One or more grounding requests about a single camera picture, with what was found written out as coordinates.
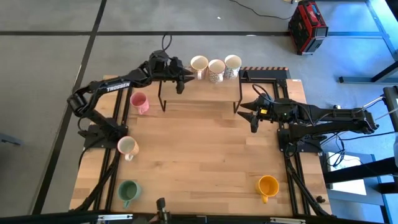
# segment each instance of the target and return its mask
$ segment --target mug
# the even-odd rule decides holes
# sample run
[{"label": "mug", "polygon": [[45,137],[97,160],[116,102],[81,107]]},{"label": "mug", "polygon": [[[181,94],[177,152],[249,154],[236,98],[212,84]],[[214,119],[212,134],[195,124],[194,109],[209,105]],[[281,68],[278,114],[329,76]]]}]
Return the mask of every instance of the mug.
[{"label": "mug", "polygon": [[203,78],[203,71],[206,69],[208,64],[209,61],[207,58],[201,55],[194,56],[191,59],[191,67],[194,69],[197,79],[201,80]]},{"label": "mug", "polygon": [[139,114],[143,114],[149,109],[148,98],[141,92],[136,92],[130,97],[130,104],[137,108]]},{"label": "mug", "polygon": [[222,60],[214,59],[209,62],[209,80],[212,83],[223,81],[225,64]]},{"label": "mug", "polygon": [[263,203],[267,203],[268,197],[275,196],[278,191],[278,180],[271,175],[262,176],[256,183],[256,192],[261,195]]},{"label": "mug", "polygon": [[125,180],[119,185],[118,197],[123,201],[123,208],[128,208],[130,202],[141,195],[141,186],[132,180]]},{"label": "mug", "polygon": [[229,55],[224,60],[226,69],[224,72],[224,77],[226,79],[234,79],[238,77],[239,70],[242,66],[242,60],[236,55]]},{"label": "mug", "polygon": [[118,150],[124,154],[124,159],[131,161],[138,154],[139,147],[136,140],[130,136],[124,136],[118,141]]}]

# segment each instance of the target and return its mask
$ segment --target orange mug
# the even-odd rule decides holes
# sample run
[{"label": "orange mug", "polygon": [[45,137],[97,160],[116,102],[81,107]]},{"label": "orange mug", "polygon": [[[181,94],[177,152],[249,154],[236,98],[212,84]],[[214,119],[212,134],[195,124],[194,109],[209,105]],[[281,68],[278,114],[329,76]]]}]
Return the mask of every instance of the orange mug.
[{"label": "orange mug", "polygon": [[262,176],[256,183],[256,192],[261,195],[263,203],[267,203],[268,197],[275,196],[278,191],[278,180],[271,175]]}]

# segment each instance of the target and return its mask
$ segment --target concrete floor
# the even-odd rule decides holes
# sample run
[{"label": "concrete floor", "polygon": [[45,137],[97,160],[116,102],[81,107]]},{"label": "concrete floor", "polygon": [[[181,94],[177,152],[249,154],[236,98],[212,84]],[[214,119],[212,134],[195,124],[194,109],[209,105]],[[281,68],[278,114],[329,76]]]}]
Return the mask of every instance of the concrete floor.
[{"label": "concrete floor", "polygon": [[[279,0],[245,4],[260,14],[280,17],[289,17],[295,9]],[[0,30],[91,30],[99,6],[99,0],[3,0]],[[330,31],[377,31],[365,3],[319,2],[318,7]],[[227,0],[113,0],[106,5],[99,29],[285,31],[287,22],[258,17]],[[25,142],[22,147],[0,144],[2,217],[29,211],[87,41],[88,37],[0,37],[0,133]],[[106,74],[126,74],[160,49],[160,41],[159,36],[97,37],[83,85]],[[339,76],[373,76],[394,61],[379,38],[330,37],[314,55],[298,56],[290,37],[175,36],[167,52],[185,65],[195,55],[224,58],[236,54],[248,66],[289,67],[292,78],[303,81],[308,103],[343,108],[377,98],[385,86],[342,85],[337,83]],[[371,111],[378,117],[386,109],[379,103]],[[388,117],[378,123],[378,133],[392,130]],[[347,142],[346,148],[383,159],[392,156],[393,142],[393,136],[381,136]],[[44,212],[68,210],[82,144],[72,117]],[[336,146],[331,143],[326,149],[336,150]],[[397,199],[389,195],[391,211],[398,210]],[[381,222],[374,207],[332,202],[333,213],[339,217]],[[398,221],[398,214],[393,215]]]}]

